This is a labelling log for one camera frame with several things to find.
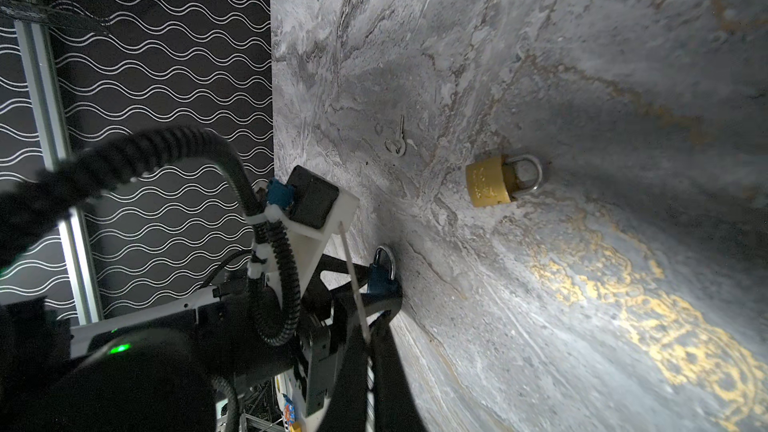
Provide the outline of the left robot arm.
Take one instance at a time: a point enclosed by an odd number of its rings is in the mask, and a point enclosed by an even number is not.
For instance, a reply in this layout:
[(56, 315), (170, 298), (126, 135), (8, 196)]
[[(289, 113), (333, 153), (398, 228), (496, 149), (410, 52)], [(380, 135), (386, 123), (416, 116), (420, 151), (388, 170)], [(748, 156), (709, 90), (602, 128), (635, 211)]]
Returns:
[(121, 317), (71, 328), (40, 300), (1, 310), (1, 427), (5, 431), (238, 431), (260, 385), (286, 376), (275, 398), (289, 428), (420, 431), (390, 329), (402, 304), (391, 266), (356, 265), (366, 287), (329, 289), (323, 255), (281, 346), (256, 332), (246, 281), (203, 292), (199, 306), (141, 321)]

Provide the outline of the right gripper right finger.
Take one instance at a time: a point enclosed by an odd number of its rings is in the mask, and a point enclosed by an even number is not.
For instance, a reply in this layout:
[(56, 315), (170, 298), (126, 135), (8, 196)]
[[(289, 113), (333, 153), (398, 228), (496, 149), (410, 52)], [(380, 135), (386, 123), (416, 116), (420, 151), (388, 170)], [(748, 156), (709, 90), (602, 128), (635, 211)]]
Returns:
[(411, 393), (393, 334), (387, 324), (374, 328), (371, 347), (375, 430), (426, 431)]

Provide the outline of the blue padlock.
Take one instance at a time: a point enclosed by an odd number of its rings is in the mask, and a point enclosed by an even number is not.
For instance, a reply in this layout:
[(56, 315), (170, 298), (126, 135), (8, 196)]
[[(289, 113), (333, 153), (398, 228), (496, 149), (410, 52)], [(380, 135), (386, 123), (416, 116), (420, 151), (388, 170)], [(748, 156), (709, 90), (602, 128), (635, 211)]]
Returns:
[(397, 277), (397, 261), (394, 252), (387, 245), (376, 248), (369, 266), (369, 280), (366, 292), (375, 296), (400, 295), (401, 285)]

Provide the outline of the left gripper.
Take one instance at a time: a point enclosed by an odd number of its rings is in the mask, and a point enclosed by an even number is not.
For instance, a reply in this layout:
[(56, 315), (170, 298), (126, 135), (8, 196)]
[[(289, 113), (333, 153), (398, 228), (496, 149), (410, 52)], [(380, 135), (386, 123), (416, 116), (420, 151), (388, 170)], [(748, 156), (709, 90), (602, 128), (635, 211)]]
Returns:
[[(363, 289), (367, 318), (372, 324), (390, 321), (400, 310), (402, 293), (368, 294), (370, 264), (354, 266), (358, 284)], [(285, 420), (323, 418), (343, 363), (347, 326), (357, 323), (351, 285), (329, 288), (321, 279), (324, 272), (347, 274), (347, 263), (322, 255), (303, 294), (300, 322), (292, 345), (294, 365), (281, 374), (281, 412)]]

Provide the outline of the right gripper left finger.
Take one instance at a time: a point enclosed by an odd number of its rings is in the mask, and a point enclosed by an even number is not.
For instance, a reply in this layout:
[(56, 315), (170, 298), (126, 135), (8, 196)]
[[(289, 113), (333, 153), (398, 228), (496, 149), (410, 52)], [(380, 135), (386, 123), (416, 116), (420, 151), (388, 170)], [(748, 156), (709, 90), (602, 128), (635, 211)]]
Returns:
[(331, 402), (319, 431), (357, 432), (366, 429), (368, 349), (361, 329), (348, 334), (347, 349)]

